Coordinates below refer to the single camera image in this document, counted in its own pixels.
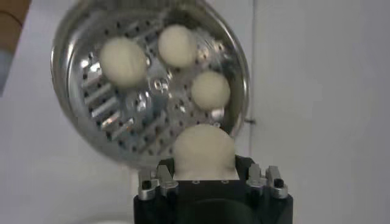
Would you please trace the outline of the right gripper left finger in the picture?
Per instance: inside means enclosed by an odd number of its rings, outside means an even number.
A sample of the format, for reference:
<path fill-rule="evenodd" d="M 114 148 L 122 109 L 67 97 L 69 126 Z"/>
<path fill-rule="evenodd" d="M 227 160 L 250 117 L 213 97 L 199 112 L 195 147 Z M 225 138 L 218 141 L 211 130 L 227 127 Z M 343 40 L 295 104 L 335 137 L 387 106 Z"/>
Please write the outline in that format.
<path fill-rule="evenodd" d="M 178 194 L 179 182 L 173 176 L 173 158 L 161 160 L 155 170 L 141 169 L 138 172 L 138 198 L 140 200 L 153 200 L 158 188 L 164 197 L 170 193 Z"/>

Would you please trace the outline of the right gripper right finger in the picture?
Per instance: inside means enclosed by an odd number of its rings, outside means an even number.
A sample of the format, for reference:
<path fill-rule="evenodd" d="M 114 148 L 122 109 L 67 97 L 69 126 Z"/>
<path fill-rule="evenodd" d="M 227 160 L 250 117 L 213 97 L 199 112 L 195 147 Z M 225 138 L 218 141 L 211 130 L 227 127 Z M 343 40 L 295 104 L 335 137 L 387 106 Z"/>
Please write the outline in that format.
<path fill-rule="evenodd" d="M 277 166 L 269 166 L 263 175 L 260 166 L 252 158 L 236 155 L 235 167 L 239 179 L 251 189 L 258 191 L 260 195 L 268 189 L 272 198 L 286 199 L 288 197 L 288 186 Z"/>

